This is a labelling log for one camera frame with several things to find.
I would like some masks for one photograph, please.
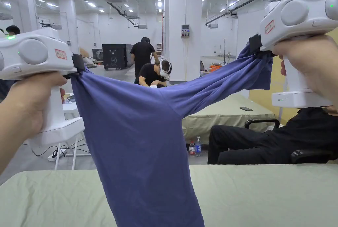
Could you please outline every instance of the power strip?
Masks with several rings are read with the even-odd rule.
[[[61,150],[60,150],[60,157],[59,158],[61,158],[61,157],[63,157],[64,156],[64,154],[66,155],[67,154],[67,148],[62,148]],[[51,155],[51,156],[49,156],[48,157],[48,161],[50,161],[50,162],[52,162],[52,161],[56,161],[56,156],[55,157],[53,157],[53,154]]]

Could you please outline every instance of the yellow wall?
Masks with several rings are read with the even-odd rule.
[[[338,28],[328,33],[338,43]],[[273,58],[270,90],[250,90],[249,99],[271,110],[278,118],[279,108],[272,106],[272,93],[283,92],[285,77],[280,73],[281,60],[279,57]],[[286,122],[297,114],[297,109],[283,108],[281,124]]]

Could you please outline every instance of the black cabinet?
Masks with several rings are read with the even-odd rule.
[[[132,66],[131,48],[130,44],[102,44],[104,68],[123,70]]]

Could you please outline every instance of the floor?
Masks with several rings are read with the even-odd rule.
[[[203,57],[202,61],[205,63],[205,67],[207,68],[206,64],[211,64],[213,62],[221,61],[222,58],[220,57]],[[135,70],[133,67],[126,70],[108,70],[105,71],[103,66],[98,66],[97,68],[91,69],[92,72],[98,75],[107,76],[111,78],[115,78],[117,80],[122,80],[126,82],[133,83],[135,80]],[[71,86],[68,83],[65,87],[66,92],[71,93]],[[48,156],[52,155],[53,152],[57,149],[56,146],[52,146],[49,149],[46,147],[38,147],[31,149],[28,145],[20,146],[19,150],[15,154],[14,158],[9,163],[8,167],[5,171],[0,175],[0,185],[3,184],[5,181],[10,179],[14,174],[22,171],[33,171],[33,170],[54,170],[55,168],[55,161],[49,162]],[[86,145],[80,146],[78,149],[83,151],[88,151]],[[203,165],[207,163],[207,155],[208,152],[204,150],[202,152],[201,157],[189,156],[189,163],[192,165]],[[58,170],[71,170],[72,168],[72,161],[73,158],[71,156],[67,157],[60,157]],[[95,163],[90,156],[80,156],[76,158],[76,165],[75,169],[77,170],[88,170],[88,169],[96,169]]]

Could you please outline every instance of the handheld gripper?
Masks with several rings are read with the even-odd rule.
[[[261,51],[271,50],[283,40],[306,39],[338,27],[338,0],[281,0],[270,3],[265,10],[259,29]],[[284,57],[284,64],[289,91],[272,94],[274,106],[309,108],[332,105],[308,87],[304,75],[287,57]]]
[[[30,75],[59,71],[62,75],[77,72],[72,52],[52,28],[22,33],[0,39],[0,78],[21,80]],[[52,89],[43,111],[42,130],[29,143],[56,144],[71,139],[85,129],[82,117],[65,120],[60,87]]]

